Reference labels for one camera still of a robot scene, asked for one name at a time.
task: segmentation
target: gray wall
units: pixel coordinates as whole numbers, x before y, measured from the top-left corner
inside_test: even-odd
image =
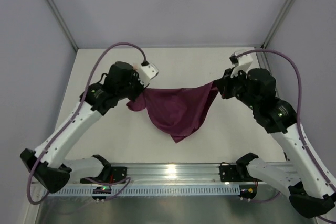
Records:
[[[0,0],[1,223],[16,222],[28,171],[20,152],[53,130],[75,52],[44,0]]]
[[[79,48],[261,44],[285,0],[55,0]]]
[[[336,175],[336,0],[296,0],[269,48],[282,51],[298,65],[304,129]],[[269,55],[268,60],[280,96],[296,106],[298,85],[293,69],[279,57]]]

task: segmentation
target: white table surface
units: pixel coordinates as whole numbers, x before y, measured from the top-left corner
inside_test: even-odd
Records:
[[[209,83],[232,67],[229,56],[239,49],[242,48],[145,48],[148,61],[160,70],[150,87],[187,88]],[[102,52],[103,49],[78,51],[57,125],[75,106]],[[253,56],[253,68],[259,67]],[[112,49],[98,66],[93,81],[98,81],[116,61],[140,64],[142,58],[135,49]],[[251,110],[235,98],[222,100],[218,95],[202,127],[178,144],[151,123],[147,110],[132,112],[125,106],[126,102],[120,101],[93,125],[67,159],[100,154],[110,162],[212,163],[235,162],[253,152],[268,162],[285,160],[277,142],[255,122]]]

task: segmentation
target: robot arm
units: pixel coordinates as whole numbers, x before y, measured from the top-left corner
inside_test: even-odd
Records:
[[[236,162],[238,172],[243,178],[260,179],[276,188],[307,218],[327,213],[335,206],[336,193],[332,188],[336,184],[335,177],[329,173],[300,125],[306,140],[303,145],[297,114],[288,102],[276,97],[274,77],[266,69],[251,69],[246,73],[252,62],[251,55],[236,56],[230,57],[235,67],[225,70],[223,77],[215,81],[222,98],[236,97],[251,108],[254,119],[279,143],[298,176],[285,173],[252,153]],[[319,169],[327,174],[327,179]]]
[[[125,98],[134,101],[158,73],[153,64],[146,64],[137,70],[125,62],[113,64],[103,84],[98,82],[89,86],[85,100],[75,117],[74,113],[78,110],[80,102],[48,139],[35,150],[25,149],[21,153],[20,157],[28,170],[32,169],[44,151],[45,154],[34,172],[34,177],[51,193],[61,190],[72,180],[105,176],[111,167],[103,157],[94,155],[91,158],[67,161],[66,155],[84,132],[101,119],[110,108],[114,108]],[[69,121],[71,123],[61,132],[60,130]],[[48,142],[54,137],[56,140],[46,150]]]

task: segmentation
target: reflective metal surface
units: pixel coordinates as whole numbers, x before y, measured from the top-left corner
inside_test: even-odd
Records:
[[[290,162],[268,163],[284,172],[296,173]],[[127,167],[127,176],[131,177],[131,183],[142,185],[167,185],[167,184],[196,184],[213,185],[223,184],[219,176],[218,163],[112,163],[112,166]]]
[[[83,197],[101,196],[100,191],[94,191],[96,185],[92,186],[65,186],[60,191],[52,194],[51,197]],[[111,187],[106,196],[113,196],[122,190],[123,185]],[[225,185],[133,185],[129,184],[121,191],[120,197],[137,196],[214,196],[214,195],[240,195],[240,186],[237,184]]]
[[[275,194],[268,185],[259,185],[258,198]],[[240,201],[237,196],[181,196],[117,198],[105,203],[89,197],[50,197],[42,203],[36,224],[309,224],[316,223],[300,216],[283,196],[260,204]],[[70,215],[59,212],[75,213]]]

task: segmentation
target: cable connector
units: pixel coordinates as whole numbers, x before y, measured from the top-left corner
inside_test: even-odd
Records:
[[[149,65],[149,62],[144,60],[142,63],[141,63],[141,66],[145,67],[145,66],[148,66]]]
[[[253,63],[253,58],[251,54],[243,55],[237,58],[237,55],[239,55],[239,53],[241,53],[241,51],[235,52],[230,57],[231,63],[235,65],[235,68],[233,68],[231,73],[231,78],[237,76],[241,70],[247,72],[247,70]]]

